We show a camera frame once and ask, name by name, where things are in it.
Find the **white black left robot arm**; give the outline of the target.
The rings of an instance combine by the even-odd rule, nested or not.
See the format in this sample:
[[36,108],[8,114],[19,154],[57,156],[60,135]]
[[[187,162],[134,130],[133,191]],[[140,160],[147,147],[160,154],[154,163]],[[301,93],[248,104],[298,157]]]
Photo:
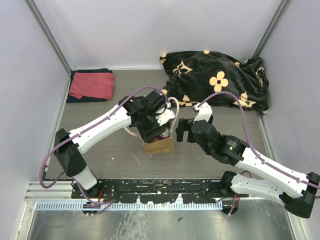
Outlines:
[[145,97],[126,96],[110,111],[86,125],[70,131],[58,130],[54,156],[64,173],[81,185],[83,194],[95,198],[101,186],[83,154],[107,136],[127,127],[136,127],[142,141],[152,143],[169,131],[170,121],[175,118],[170,107],[166,97],[156,90]]

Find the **brown canvas bag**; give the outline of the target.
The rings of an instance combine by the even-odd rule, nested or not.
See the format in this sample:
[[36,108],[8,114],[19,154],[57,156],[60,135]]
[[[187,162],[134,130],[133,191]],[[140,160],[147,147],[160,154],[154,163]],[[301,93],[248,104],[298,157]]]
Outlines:
[[157,93],[150,93],[147,96],[134,96],[123,105],[127,111],[127,115],[131,119],[131,124],[129,127],[137,129],[137,136],[142,140],[143,148],[149,155],[164,154],[174,151],[174,144],[171,135],[176,116],[174,120],[171,120],[163,125],[165,128],[169,128],[170,137],[160,138],[160,136],[158,136],[152,143],[147,143],[143,141],[139,133],[139,121],[144,120],[147,117],[156,118],[156,111],[163,108],[166,103],[167,102],[163,96],[158,95]]

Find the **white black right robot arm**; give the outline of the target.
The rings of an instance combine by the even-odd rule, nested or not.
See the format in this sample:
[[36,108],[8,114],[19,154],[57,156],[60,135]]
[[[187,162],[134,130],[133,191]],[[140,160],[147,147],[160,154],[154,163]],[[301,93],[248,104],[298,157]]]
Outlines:
[[223,196],[253,195],[265,198],[284,206],[295,216],[310,218],[320,188],[318,174],[301,173],[275,162],[247,142],[232,135],[220,134],[211,120],[181,118],[175,131],[178,142],[183,141],[184,132],[187,132],[187,142],[198,144],[206,155],[260,177],[250,179],[226,171],[219,182],[219,191]]

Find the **purple soda can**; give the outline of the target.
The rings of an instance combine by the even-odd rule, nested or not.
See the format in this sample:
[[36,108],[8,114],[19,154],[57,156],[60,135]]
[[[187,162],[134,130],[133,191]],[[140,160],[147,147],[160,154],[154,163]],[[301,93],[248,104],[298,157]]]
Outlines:
[[165,128],[165,131],[159,135],[160,138],[165,139],[171,136],[171,132],[169,128]]

